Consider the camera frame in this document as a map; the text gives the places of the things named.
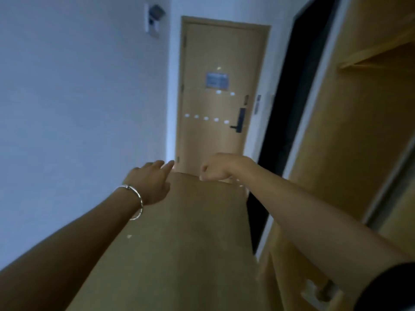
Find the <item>person's right forearm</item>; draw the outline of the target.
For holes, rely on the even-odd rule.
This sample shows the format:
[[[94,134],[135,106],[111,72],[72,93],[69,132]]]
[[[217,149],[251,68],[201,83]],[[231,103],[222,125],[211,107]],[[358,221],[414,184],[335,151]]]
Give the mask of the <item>person's right forearm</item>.
[[[384,272],[415,262],[381,235],[247,157],[229,172],[267,208],[287,238],[330,280],[357,300]]]

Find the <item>row of white door hooks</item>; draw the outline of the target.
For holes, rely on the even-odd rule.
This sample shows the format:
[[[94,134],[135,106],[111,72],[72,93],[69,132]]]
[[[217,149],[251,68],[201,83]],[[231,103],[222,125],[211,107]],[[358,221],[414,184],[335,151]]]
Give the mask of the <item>row of white door hooks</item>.
[[[216,89],[190,89],[184,92],[182,117],[234,124],[237,118],[236,93]]]

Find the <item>black sleeve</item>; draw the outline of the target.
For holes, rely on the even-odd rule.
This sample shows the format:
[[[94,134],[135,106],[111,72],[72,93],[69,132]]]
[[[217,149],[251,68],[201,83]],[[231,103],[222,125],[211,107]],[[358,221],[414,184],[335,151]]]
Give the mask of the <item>black sleeve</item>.
[[[415,262],[393,266],[377,276],[353,311],[415,311]]]

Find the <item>blue notice sign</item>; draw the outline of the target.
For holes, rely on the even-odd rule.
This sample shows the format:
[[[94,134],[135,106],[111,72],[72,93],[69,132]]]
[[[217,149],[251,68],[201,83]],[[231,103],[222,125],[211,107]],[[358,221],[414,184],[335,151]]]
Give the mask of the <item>blue notice sign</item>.
[[[226,73],[206,73],[205,87],[226,91],[229,89],[229,75]]]

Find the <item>wooden wardrobe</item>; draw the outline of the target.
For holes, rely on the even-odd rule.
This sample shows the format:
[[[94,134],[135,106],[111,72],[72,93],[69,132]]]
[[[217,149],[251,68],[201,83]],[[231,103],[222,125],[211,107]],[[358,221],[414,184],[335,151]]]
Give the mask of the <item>wooden wardrobe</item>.
[[[415,0],[309,0],[283,25],[286,48],[258,166],[379,235],[394,211],[383,199],[415,155]],[[287,238],[250,192],[248,215],[260,276],[285,310],[313,308],[321,293],[353,310],[337,284]],[[415,262],[414,206],[392,223]]]

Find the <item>person's right hand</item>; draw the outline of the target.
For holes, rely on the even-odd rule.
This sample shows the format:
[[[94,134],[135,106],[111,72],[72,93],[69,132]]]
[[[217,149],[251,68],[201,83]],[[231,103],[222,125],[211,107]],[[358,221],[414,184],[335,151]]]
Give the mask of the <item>person's right hand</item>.
[[[258,169],[257,164],[251,158],[231,153],[216,153],[207,158],[202,165],[211,165],[215,168],[216,181],[230,178],[245,181]]]

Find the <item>person's left forearm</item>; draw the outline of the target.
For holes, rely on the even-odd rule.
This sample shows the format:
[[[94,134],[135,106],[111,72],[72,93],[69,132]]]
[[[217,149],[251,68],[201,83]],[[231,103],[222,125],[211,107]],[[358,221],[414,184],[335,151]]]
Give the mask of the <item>person's left forearm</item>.
[[[133,188],[118,187],[91,211],[10,263],[0,271],[0,311],[65,311],[142,206]]]

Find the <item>person's left hand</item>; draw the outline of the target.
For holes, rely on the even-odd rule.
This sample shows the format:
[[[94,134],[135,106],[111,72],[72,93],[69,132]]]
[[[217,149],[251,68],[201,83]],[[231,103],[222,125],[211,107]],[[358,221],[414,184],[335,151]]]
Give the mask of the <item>person's left hand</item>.
[[[171,160],[164,162],[162,168],[154,168],[149,167],[148,163],[133,168],[122,182],[123,185],[134,188],[139,193],[143,206],[156,204],[167,196],[170,191],[167,178],[175,164]]]

